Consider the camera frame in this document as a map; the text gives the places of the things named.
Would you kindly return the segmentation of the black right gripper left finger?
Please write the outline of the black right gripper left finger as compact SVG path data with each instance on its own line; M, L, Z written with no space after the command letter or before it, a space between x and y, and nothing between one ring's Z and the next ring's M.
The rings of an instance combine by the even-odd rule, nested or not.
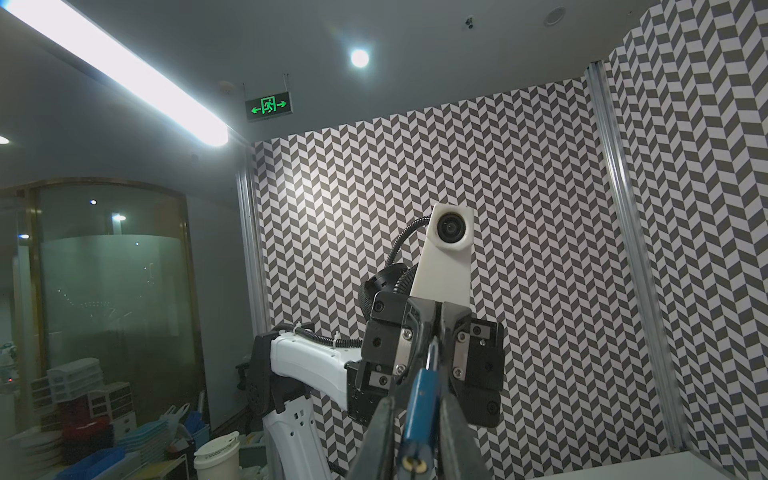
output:
M390 480L394 465L396 401L383 398L371 419L363 443L347 474L348 480Z

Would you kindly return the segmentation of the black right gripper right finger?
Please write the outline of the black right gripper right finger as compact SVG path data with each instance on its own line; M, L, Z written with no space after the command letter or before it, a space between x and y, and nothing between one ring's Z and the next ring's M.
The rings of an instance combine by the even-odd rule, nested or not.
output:
M439 478L448 480L491 479L476 443L453 394L445 394L439 410Z

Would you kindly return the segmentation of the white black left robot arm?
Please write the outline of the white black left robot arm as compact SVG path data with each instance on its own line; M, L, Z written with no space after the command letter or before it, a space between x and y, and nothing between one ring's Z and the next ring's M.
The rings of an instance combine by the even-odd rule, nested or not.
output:
M490 477L473 430L501 420L505 330L470 308L474 215L440 204L406 233L419 228L416 265L388 258L363 283L362 339L325 337L301 322L255 338L241 386L287 478L338 473L319 442L312 391L366 429L346 479Z

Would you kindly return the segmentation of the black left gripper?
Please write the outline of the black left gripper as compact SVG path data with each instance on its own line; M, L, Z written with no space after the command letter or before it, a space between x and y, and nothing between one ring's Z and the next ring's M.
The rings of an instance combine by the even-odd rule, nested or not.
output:
M466 421L501 423L505 353L503 324L476 317L470 308L380 292L368 308L359 361L353 363L353 420L367 426L380 400L408 407L416 377L438 372L443 394L453 394Z

